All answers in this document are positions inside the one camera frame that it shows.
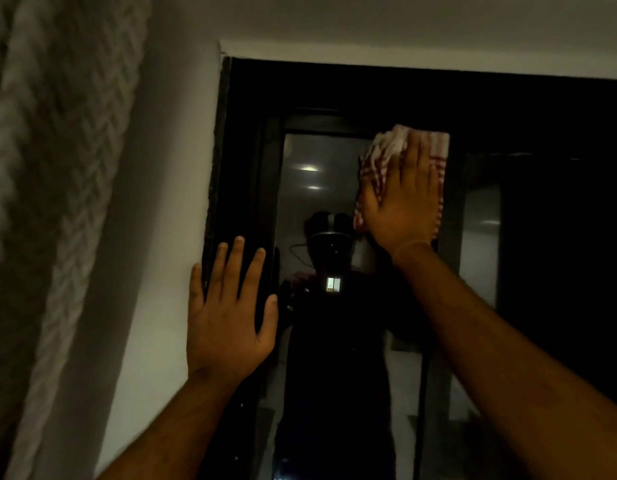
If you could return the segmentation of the person's left hand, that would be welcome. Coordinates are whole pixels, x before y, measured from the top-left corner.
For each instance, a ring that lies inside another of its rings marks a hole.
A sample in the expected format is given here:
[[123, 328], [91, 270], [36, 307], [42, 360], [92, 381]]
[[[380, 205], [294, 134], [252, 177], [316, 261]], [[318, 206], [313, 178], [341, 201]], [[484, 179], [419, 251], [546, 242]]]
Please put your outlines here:
[[255, 251], [243, 280], [239, 282], [238, 300], [223, 302], [224, 267], [232, 245], [217, 247], [205, 304], [195, 320], [187, 311], [186, 356], [188, 377], [202, 369], [243, 374], [245, 379], [271, 354], [274, 347], [259, 347], [255, 325], [258, 289], [265, 264], [263, 248]]

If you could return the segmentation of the grey patterned curtain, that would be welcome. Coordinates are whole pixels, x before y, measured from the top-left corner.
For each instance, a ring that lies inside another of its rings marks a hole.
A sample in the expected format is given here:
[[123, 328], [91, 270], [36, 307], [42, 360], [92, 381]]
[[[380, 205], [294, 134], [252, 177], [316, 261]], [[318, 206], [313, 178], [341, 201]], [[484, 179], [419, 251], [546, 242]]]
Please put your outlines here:
[[153, 0], [0, 0], [0, 480], [32, 480], [84, 306]]

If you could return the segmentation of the red white checked cloth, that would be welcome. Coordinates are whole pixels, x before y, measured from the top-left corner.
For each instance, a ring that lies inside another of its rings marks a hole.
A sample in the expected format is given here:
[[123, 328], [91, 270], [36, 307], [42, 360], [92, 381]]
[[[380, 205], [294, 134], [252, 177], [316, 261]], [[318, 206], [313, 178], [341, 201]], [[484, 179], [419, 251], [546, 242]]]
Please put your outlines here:
[[[360, 182], [372, 181], [374, 191], [381, 202], [386, 186], [386, 174], [392, 159], [403, 160], [408, 144], [409, 131], [414, 130], [403, 125], [396, 125], [390, 131], [378, 133], [371, 146], [360, 157]], [[447, 160], [450, 147], [448, 133], [417, 130], [428, 135], [431, 144], [430, 160], [434, 164], [438, 185], [444, 185]], [[437, 239], [441, 220], [436, 220], [432, 238]]]

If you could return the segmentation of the person's right hand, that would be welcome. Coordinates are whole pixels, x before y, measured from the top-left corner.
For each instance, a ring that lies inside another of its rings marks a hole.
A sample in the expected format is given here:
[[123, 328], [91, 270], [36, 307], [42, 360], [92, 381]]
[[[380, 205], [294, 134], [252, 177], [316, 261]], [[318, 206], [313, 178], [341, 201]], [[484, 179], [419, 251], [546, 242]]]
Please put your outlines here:
[[438, 176], [430, 160], [428, 135], [420, 136], [420, 169], [422, 184], [414, 193], [402, 189], [402, 161], [392, 159], [387, 174], [384, 196], [384, 223], [366, 226], [373, 239], [398, 266], [414, 251], [430, 250], [438, 212]]

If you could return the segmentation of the window glass pane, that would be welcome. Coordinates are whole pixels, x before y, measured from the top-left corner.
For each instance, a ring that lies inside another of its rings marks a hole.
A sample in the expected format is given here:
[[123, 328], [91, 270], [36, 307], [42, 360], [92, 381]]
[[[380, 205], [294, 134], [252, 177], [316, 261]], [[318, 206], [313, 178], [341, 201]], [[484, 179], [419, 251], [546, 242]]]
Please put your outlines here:
[[288, 134], [275, 226], [280, 318], [252, 480], [415, 480], [422, 307], [352, 217], [368, 139]]
[[501, 188], [467, 193], [463, 209], [459, 275], [490, 308], [496, 308], [501, 227]]

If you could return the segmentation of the person's right forearm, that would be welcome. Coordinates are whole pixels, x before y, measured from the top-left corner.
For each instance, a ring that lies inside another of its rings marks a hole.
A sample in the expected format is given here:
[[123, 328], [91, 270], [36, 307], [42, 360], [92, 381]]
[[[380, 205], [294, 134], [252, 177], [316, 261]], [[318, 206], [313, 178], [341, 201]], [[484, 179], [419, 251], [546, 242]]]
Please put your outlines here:
[[617, 480], [617, 405], [498, 316], [424, 242], [392, 260], [481, 414], [535, 480]]

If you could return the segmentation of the black window frame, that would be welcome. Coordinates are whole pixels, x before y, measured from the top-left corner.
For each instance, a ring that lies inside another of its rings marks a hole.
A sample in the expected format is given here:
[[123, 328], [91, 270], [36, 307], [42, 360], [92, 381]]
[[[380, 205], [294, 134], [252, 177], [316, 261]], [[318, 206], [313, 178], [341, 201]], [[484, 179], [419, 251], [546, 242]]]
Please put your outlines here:
[[[466, 195], [498, 184], [494, 310], [617, 405], [617, 80], [229, 57], [203, 264], [212, 266], [220, 242], [243, 235], [245, 267], [256, 249], [267, 253], [259, 299], [277, 294], [286, 135], [368, 139], [369, 148], [396, 125], [450, 135], [432, 248], [460, 277]], [[530, 480], [428, 328], [415, 480]], [[252, 480], [268, 359], [232, 399], [201, 478]]]

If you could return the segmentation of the person's left forearm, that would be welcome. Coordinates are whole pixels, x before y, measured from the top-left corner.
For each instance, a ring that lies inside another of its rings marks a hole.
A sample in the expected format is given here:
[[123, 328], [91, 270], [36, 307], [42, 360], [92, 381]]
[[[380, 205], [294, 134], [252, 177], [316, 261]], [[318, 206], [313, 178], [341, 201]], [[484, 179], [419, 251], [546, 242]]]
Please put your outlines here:
[[96, 480], [194, 480], [243, 374], [193, 373]]

